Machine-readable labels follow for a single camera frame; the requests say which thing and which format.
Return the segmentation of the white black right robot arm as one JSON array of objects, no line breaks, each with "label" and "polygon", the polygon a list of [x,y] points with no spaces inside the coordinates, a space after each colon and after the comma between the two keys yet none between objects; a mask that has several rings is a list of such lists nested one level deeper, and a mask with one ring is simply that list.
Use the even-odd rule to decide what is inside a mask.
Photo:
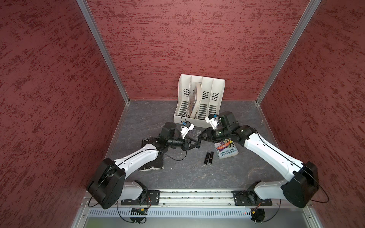
[{"label": "white black right robot arm", "polygon": [[218,143],[230,139],[265,160],[283,177],[280,181],[252,184],[247,192],[253,200],[287,200],[298,208],[304,208],[319,190],[315,164],[304,163],[286,154],[264,139],[255,128],[240,125],[232,112],[210,114],[205,121],[210,127],[199,135],[199,140]]}]

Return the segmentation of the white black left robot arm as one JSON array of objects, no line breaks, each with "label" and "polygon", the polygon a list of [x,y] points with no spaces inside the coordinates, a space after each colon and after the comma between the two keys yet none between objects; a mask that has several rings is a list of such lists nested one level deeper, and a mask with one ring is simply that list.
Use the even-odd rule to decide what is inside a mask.
[{"label": "white black left robot arm", "polygon": [[147,188],[137,180],[127,182],[126,179],[147,163],[155,161],[159,155],[166,154],[169,148],[181,148],[185,152],[199,148],[200,143],[197,140],[187,137],[193,129],[194,125],[188,121],[183,122],[181,130],[177,129],[175,123],[167,122],[159,136],[146,139],[141,149],[120,159],[104,159],[86,185],[91,199],[95,199],[97,205],[103,209],[108,209],[122,200],[150,205]]}]

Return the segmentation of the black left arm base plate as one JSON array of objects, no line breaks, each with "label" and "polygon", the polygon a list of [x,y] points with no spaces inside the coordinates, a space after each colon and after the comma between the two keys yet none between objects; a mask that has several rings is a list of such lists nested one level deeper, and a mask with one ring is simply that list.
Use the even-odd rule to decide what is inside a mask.
[{"label": "black left arm base plate", "polygon": [[121,200],[123,206],[157,206],[160,200],[159,190],[147,190],[142,192],[138,199],[124,199]]}]

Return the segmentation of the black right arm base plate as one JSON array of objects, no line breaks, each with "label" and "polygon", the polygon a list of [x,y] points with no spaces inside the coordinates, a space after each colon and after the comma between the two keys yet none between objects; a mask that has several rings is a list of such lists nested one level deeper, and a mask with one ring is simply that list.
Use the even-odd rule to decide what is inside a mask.
[{"label": "black right arm base plate", "polygon": [[271,199],[260,199],[253,191],[233,191],[236,206],[272,206]]}]

